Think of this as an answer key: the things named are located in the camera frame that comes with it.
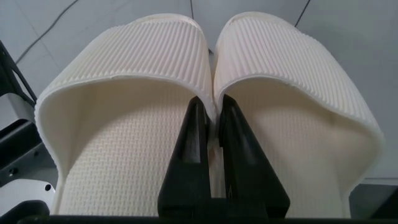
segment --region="slipper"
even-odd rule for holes
[[[349,217],[348,197],[384,138],[359,91],[322,44],[282,19],[246,12],[218,39],[221,113],[234,98],[290,197],[287,217]]]
[[[35,109],[58,182],[51,214],[157,215],[189,101],[214,122],[208,48],[189,17],[157,14],[93,40]]]

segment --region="white panel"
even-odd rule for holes
[[[319,40],[354,81],[386,137],[372,178],[398,178],[398,1],[311,1],[297,28]]]
[[[0,40],[14,60],[38,38],[26,16],[15,1],[0,1]],[[31,65],[48,54],[43,43],[39,41],[18,65],[20,68]]]
[[[193,18],[205,33],[211,50],[226,22],[241,12],[257,11],[295,24],[307,0],[192,0]]]
[[[123,7],[119,7],[117,10],[110,12],[106,17],[88,26],[74,38],[64,42],[58,41],[56,47],[49,49],[50,53],[53,55],[55,63],[63,70],[95,37],[106,29],[128,24],[140,17],[165,12],[191,17],[190,1],[130,1]]]

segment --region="white floor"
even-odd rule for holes
[[[73,0],[0,0],[0,40],[14,60]],[[19,63],[36,95],[104,30],[171,12],[201,25],[209,48],[229,18],[245,11],[275,14],[295,24],[307,0],[79,0]]]

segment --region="machine part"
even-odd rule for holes
[[[33,170],[39,170],[44,167],[55,167],[49,152],[42,142],[39,142],[36,146],[32,147],[22,155],[10,155],[10,153],[15,153],[19,147],[35,143],[29,141],[31,139],[21,141],[20,138],[24,133],[32,131],[31,129],[33,128],[35,128],[35,126],[33,126],[32,123],[25,123],[15,132],[12,132],[10,137],[11,140],[9,142],[11,142],[14,147],[3,147],[3,145],[5,145],[3,144],[3,139],[0,140],[0,149],[8,149],[8,152],[3,151],[2,155],[8,153],[7,156],[9,158],[7,164],[4,164],[4,161],[7,160],[7,156],[0,158],[0,161],[2,162],[1,164],[3,165],[0,166],[0,187],[13,180],[26,177],[26,174],[31,173]]]
[[[34,123],[34,109],[15,93],[0,96],[0,130],[6,129],[18,120]]]
[[[54,194],[55,189],[47,182],[27,179],[14,180],[0,188],[0,217],[26,201],[42,201],[47,208],[50,208]]]

